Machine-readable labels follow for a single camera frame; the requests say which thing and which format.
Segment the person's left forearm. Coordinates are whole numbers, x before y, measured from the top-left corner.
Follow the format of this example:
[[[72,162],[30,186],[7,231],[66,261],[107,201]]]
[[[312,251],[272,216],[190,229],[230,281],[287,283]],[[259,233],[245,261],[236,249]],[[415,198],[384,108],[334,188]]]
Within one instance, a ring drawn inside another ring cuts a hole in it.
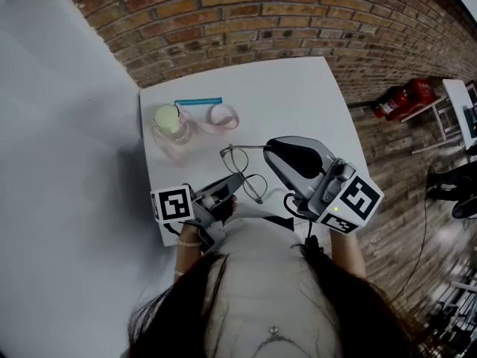
[[[202,240],[198,234],[198,228],[185,224],[182,227],[180,236],[177,240],[177,256],[175,270],[187,272],[197,260],[201,257]],[[182,276],[177,276],[174,272],[174,282],[177,282]]]

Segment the white side table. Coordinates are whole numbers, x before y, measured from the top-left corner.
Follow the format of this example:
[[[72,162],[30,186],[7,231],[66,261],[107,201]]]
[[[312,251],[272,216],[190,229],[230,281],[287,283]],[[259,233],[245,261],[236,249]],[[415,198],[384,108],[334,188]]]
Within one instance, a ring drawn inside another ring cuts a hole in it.
[[[471,102],[465,83],[462,80],[443,79],[442,82],[455,111],[465,148],[468,150],[473,146],[477,137],[472,137],[464,111],[473,108],[473,103]]]

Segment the person's left hand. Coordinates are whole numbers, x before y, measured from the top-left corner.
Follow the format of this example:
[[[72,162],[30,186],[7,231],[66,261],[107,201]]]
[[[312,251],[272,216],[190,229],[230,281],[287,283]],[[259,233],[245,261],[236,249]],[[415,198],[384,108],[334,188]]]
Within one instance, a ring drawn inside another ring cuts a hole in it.
[[[217,204],[211,211],[211,214],[214,216],[216,221],[221,221],[224,224],[232,216],[237,208],[237,197],[232,195],[226,201],[221,201]]]

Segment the pale green round container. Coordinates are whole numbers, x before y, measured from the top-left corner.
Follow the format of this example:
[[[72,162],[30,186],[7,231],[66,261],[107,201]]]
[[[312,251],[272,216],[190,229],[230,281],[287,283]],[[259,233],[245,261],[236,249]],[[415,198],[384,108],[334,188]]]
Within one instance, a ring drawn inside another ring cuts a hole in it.
[[[171,162],[182,166],[186,160],[184,146],[191,139],[192,131],[177,106],[159,106],[154,113],[151,131],[160,151]]]

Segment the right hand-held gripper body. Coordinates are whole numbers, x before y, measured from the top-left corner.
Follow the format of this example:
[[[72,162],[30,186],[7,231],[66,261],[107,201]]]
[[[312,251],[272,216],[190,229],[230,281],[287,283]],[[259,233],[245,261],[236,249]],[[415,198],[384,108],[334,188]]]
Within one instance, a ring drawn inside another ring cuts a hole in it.
[[[297,213],[313,223],[349,235],[363,228],[384,197],[381,189],[356,167],[335,159],[311,196],[294,196]]]

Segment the teal plastic strip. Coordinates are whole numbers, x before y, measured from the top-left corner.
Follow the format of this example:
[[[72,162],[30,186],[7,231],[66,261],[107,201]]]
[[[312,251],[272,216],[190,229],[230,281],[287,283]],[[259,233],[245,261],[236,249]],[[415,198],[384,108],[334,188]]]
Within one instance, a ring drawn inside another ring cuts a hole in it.
[[[223,100],[221,97],[190,98],[190,99],[179,99],[174,101],[174,104],[176,106],[217,105],[222,103],[223,103]]]

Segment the grey metal rack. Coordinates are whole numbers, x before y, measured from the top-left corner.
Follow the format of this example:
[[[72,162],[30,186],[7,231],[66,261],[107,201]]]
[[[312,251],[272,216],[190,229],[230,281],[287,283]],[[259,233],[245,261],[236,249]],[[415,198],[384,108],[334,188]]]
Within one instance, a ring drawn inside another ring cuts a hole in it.
[[[452,280],[440,292],[427,329],[440,341],[431,358],[477,358],[477,276]]]

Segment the thin metal-framed eyeglasses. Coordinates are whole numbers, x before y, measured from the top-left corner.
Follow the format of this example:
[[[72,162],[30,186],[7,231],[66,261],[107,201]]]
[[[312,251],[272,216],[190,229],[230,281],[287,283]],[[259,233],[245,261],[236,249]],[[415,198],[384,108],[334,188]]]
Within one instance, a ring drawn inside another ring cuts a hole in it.
[[[245,194],[256,204],[264,204],[268,192],[268,182],[261,174],[250,173],[249,150],[262,150],[263,145],[232,145],[220,150],[219,154],[226,169],[238,174],[242,179]]]

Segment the black bulky equipment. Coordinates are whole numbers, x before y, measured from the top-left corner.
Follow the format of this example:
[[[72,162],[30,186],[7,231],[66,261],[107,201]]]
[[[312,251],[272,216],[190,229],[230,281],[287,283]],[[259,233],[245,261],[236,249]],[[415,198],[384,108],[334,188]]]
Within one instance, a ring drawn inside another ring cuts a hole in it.
[[[427,187],[428,198],[455,203],[452,208],[455,219],[477,216],[477,161],[444,173],[430,172]]]

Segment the person's right forearm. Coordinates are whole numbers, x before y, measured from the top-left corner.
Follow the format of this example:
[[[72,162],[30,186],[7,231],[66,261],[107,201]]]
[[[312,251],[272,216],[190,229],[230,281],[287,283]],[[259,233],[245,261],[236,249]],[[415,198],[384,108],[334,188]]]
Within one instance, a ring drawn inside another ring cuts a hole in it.
[[[366,278],[364,258],[356,234],[344,235],[336,230],[331,230],[329,234],[332,261],[348,273]]]

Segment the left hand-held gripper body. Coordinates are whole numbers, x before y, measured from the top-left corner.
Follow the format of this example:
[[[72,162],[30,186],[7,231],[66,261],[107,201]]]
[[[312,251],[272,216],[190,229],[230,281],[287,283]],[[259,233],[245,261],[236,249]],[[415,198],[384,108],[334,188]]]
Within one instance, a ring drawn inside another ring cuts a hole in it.
[[[180,235],[185,224],[197,227],[202,240],[200,249],[206,252],[216,248],[225,237],[224,223],[211,214],[221,201],[210,197],[194,201],[194,193],[188,184],[152,191],[154,217],[160,228],[175,236]]]

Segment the white metal stand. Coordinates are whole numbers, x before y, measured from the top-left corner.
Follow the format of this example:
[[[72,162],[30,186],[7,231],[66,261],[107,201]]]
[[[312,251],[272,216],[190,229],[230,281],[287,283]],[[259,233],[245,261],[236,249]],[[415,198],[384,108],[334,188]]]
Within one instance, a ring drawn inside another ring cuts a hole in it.
[[[413,113],[407,114],[400,119],[400,121],[401,123],[408,122],[427,112],[431,113],[431,117],[437,124],[437,140],[432,144],[412,149],[411,154],[413,155],[430,151],[455,142],[460,142],[463,139],[462,130],[458,124],[455,110],[447,94],[442,95],[432,103],[421,107]]]

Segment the person's white shirt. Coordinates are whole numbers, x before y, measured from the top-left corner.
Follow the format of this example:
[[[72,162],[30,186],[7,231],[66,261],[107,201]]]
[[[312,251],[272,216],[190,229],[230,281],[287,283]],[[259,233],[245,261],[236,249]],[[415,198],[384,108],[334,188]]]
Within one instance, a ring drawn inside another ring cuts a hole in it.
[[[207,358],[342,358],[338,319],[293,231],[265,219],[227,226],[207,290],[218,288]]]

